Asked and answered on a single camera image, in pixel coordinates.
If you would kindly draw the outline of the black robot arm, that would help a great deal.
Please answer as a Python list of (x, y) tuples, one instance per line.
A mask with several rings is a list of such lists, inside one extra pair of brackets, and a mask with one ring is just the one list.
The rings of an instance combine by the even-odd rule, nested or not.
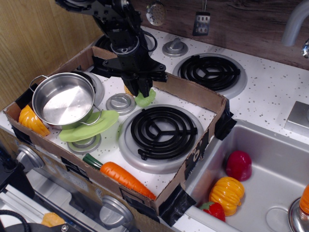
[(116, 58), (101, 65), (112, 76), (121, 77), (134, 95), (148, 97), (153, 81), (166, 82), (166, 67), (150, 57), (146, 37), (150, 33), (141, 26), (140, 12), (128, 0), (57, 0), (61, 8), (78, 14), (90, 15), (100, 30), (109, 38)]

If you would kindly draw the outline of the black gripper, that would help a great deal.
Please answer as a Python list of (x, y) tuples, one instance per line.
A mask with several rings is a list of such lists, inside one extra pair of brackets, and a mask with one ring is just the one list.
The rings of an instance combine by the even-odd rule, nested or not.
[[(116, 55), (116, 58), (103, 61), (102, 66), (108, 71), (116, 73), (118, 76), (121, 74), (131, 75), (122, 76), (122, 80), (134, 96), (138, 96), (140, 91), (143, 97), (149, 97), (150, 89), (153, 87), (153, 81), (167, 81), (166, 67), (150, 57), (150, 49), (147, 42), (112, 42), (111, 49)], [(146, 79), (142, 78), (138, 83), (138, 79), (132, 76), (134, 74), (144, 74), (146, 75)]]

